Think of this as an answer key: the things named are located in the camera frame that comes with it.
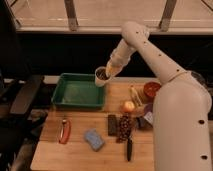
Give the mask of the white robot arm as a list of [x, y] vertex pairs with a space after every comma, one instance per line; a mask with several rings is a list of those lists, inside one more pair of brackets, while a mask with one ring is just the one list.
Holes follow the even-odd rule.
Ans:
[[121, 35], [106, 75], [116, 76], [138, 52], [161, 83], [153, 102], [155, 171], [212, 171], [207, 89], [148, 40], [145, 26], [126, 22]]

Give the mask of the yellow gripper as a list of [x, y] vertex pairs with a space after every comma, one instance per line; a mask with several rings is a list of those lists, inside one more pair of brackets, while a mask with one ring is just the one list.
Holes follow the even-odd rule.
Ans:
[[106, 65], [106, 76], [108, 78], [110, 77], [115, 77], [117, 74], [119, 74], [121, 72], [122, 68], [121, 67], [117, 67], [117, 66], [113, 66], [111, 62], [108, 62]]

